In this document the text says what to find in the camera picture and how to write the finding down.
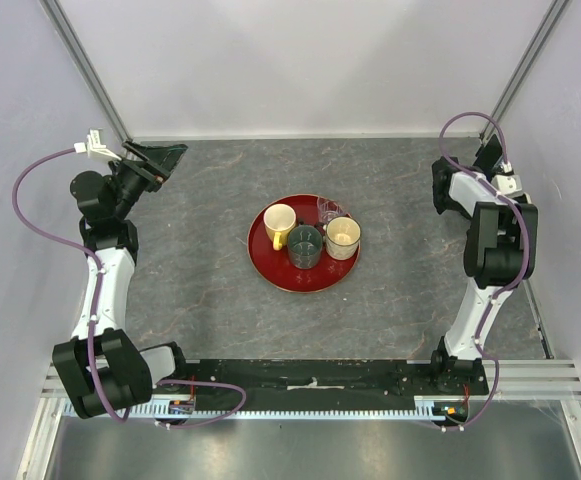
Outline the black phone clear case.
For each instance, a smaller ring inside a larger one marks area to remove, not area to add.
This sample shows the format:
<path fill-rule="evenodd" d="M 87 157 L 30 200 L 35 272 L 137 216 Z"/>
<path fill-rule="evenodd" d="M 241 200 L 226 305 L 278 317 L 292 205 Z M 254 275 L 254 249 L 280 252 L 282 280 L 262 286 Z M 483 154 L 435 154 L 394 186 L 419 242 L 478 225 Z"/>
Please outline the black phone clear case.
<path fill-rule="evenodd" d="M 493 134 L 485 144 L 482 144 L 475 154 L 472 166 L 491 178 L 503 159 L 503 149 L 498 135 Z"/>

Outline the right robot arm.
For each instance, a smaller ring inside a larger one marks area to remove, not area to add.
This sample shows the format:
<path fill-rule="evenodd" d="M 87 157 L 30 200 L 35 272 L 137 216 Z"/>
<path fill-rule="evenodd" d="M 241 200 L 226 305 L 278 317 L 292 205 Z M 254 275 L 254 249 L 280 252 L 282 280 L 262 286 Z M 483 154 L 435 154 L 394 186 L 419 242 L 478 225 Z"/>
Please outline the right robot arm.
<path fill-rule="evenodd" d="M 496 158 L 468 140 L 197 142 L 140 201 L 127 321 L 139 346 L 193 358 L 427 359 L 453 392 L 484 383 L 504 298 L 534 267 L 538 213 L 490 192 Z M 288 262 L 254 222 L 283 198 L 342 206 L 355 264 Z"/>

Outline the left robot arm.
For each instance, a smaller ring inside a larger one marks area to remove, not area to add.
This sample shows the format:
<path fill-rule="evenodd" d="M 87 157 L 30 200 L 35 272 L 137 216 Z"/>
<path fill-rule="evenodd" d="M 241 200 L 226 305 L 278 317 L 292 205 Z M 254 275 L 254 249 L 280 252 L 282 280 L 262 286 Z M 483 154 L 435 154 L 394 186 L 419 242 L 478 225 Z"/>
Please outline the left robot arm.
<path fill-rule="evenodd" d="M 129 339 L 125 313 L 138 251 L 138 230 L 128 215 L 141 195 L 157 192 L 188 150 L 185 144 L 142 145 L 127 140 L 125 155 L 108 162 L 109 173 L 79 173 L 69 191 L 81 213 L 79 248 L 88 265 L 83 309 L 68 341 L 54 346 L 52 362 L 76 414 L 107 414 L 127 420 L 131 408 L 146 403 L 156 382 L 178 393 L 189 382 L 180 349 L 159 346 L 157 368 Z"/>

